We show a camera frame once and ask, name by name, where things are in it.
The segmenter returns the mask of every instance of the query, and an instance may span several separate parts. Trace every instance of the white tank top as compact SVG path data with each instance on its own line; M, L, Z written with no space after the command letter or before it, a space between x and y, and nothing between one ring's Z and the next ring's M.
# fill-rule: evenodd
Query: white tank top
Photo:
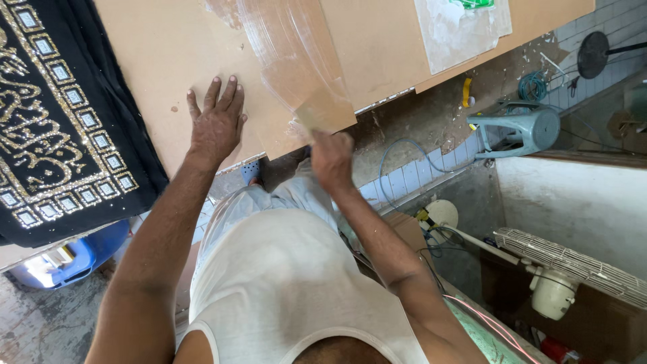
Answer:
M305 210L241 221L194 283L187 332L204 332L214 364L292 364L331 336L362 340L392 364L427 363L398 297L361 274L337 232Z

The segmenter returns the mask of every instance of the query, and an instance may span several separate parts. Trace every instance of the blue slipper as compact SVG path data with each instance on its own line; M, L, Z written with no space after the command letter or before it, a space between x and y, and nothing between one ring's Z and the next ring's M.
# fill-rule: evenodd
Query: blue slipper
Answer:
M261 178L261 162L255 161L241 167L243 181L249 186L249 182L255 177Z

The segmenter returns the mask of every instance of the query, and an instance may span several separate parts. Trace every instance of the white wall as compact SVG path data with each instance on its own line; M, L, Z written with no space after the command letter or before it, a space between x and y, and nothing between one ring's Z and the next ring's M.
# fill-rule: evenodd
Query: white wall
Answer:
M647 280L647 170L496 160L508 227Z

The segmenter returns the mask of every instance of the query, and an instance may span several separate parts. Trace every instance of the black cloth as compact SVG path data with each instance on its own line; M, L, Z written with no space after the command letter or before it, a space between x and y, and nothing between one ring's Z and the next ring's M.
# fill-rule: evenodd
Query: black cloth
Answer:
M0 244L149 210L168 178L92 1L0 7Z

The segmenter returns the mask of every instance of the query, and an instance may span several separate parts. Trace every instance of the gray plastic stool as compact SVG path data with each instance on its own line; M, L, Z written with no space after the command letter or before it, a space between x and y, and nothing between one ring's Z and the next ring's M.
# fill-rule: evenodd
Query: gray plastic stool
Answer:
M549 106L532 101L498 101L499 106L487 114L473 114L467 117L468 124L475 124L481 130L485 153L477 158L519 157L550 148L560 133L560 116ZM509 115L509 108L529 108L521 115ZM505 137L508 142L522 142L523 146L511 150L493 152L487 138L486 126L505 126L515 129L515 134Z

